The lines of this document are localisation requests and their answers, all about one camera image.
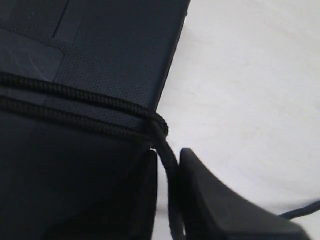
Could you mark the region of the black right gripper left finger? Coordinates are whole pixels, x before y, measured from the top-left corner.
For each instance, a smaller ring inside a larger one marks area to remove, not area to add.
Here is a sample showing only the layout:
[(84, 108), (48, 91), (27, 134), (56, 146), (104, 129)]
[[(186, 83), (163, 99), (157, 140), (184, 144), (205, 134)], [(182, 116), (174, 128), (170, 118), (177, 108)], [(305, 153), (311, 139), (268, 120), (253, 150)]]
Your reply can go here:
[(0, 194), (3, 240), (150, 240), (158, 157), (148, 150), (105, 163), (25, 162)]

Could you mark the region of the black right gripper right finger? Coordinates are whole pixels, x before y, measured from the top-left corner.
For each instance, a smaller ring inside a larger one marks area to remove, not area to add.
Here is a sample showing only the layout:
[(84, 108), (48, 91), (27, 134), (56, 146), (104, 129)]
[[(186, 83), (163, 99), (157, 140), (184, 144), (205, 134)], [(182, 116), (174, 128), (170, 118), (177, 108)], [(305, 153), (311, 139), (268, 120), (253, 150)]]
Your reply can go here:
[(247, 201), (188, 148), (180, 152), (182, 216), (188, 240), (308, 240), (304, 229)]

